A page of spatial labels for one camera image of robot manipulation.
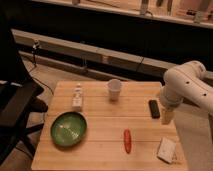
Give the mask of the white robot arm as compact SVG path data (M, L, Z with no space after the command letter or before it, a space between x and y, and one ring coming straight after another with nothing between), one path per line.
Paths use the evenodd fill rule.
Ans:
M165 85L159 93L164 107L161 122L169 124L174 109L186 98L206 111L213 118L213 87L203 81L205 66L199 61L189 61L168 69L163 76Z

